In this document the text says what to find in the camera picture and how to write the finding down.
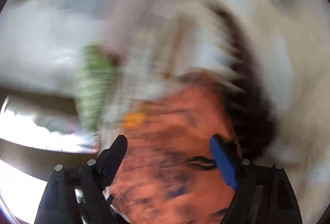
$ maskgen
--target green object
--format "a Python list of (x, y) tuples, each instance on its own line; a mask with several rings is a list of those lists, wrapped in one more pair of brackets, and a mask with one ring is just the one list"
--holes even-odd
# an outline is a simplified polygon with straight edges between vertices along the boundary
[(76, 105), (84, 128), (97, 131), (101, 111), (107, 95), (115, 90), (116, 67), (98, 46), (85, 46), (82, 50), (82, 66), (78, 72)]

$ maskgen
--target orange fabric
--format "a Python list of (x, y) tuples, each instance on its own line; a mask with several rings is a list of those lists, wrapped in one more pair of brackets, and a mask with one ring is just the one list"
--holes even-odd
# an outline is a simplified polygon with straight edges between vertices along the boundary
[(145, 121), (123, 129), (128, 150), (109, 189), (131, 223), (219, 224), (234, 191), (212, 160), (209, 139), (218, 133), (237, 143), (221, 101), (219, 84), (201, 74), (186, 89), (141, 104)]

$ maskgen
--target blue gripper pad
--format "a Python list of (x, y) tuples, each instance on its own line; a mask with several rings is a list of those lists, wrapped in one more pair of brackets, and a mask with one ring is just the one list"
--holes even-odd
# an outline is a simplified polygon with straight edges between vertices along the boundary
[(227, 148), (219, 135), (213, 135), (210, 138), (210, 151), (226, 185), (236, 190), (239, 185), (239, 156)]

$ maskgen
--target orange cloth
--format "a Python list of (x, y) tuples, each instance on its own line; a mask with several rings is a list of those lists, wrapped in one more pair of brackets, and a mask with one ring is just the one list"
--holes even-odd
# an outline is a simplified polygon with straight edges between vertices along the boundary
[(215, 165), (209, 139), (218, 133), (238, 145), (220, 85), (201, 73), (184, 90), (143, 102), (141, 111), (144, 122), (123, 129), (128, 150), (109, 187), (114, 206), (131, 223), (219, 224), (234, 191)]

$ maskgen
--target silver screw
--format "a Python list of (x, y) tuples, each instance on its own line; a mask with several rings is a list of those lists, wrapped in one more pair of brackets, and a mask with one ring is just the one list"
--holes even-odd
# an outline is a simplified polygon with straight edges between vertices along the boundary
[(87, 164), (89, 166), (95, 165), (96, 164), (96, 160), (95, 159), (90, 159), (90, 160), (88, 160)]
[(249, 165), (249, 164), (250, 164), (250, 160), (248, 160), (248, 159), (243, 159), (243, 160), (242, 160), (242, 164), (244, 164), (244, 165)]
[(61, 171), (63, 169), (62, 165), (55, 166), (55, 171)]

